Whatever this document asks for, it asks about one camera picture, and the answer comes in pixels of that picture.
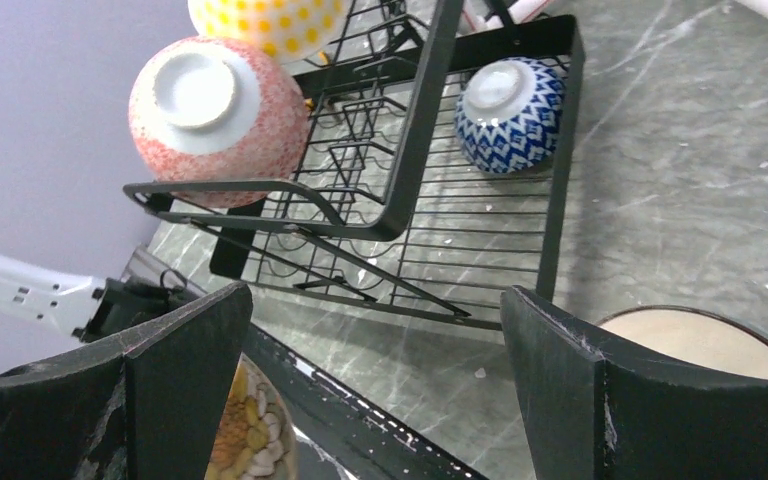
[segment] blue zigzag pattern bowl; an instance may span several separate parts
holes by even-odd
[[[489,173],[537,165],[557,146],[563,97],[564,81],[539,60],[513,57],[483,67],[455,108],[461,149]]]

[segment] gray wall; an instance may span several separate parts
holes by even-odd
[[[128,95],[194,33],[185,0],[0,0],[0,254],[118,277],[148,243],[157,222],[121,193],[151,179]],[[0,318],[0,368],[65,348],[35,327]]]

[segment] table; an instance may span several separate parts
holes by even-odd
[[[768,331],[768,21],[714,0],[555,12],[578,16],[588,53],[555,303],[590,321],[679,304]],[[165,225],[151,249],[212,290],[226,281],[207,271],[211,242]],[[274,293],[255,305],[258,326],[488,478],[528,478],[498,334]]]

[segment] pink bowl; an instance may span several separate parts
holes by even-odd
[[[137,151],[160,181],[287,178],[309,124],[301,90],[256,47],[191,37],[143,67],[128,122]],[[177,192],[212,208],[247,205],[267,192]]]

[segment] gray floor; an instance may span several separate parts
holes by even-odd
[[[587,320],[695,306],[768,331],[768,21],[712,0],[559,13],[581,21],[588,62],[555,302]],[[210,247],[165,225],[151,250],[212,290]],[[490,478],[533,475],[498,335],[256,293],[258,324],[433,441]]]

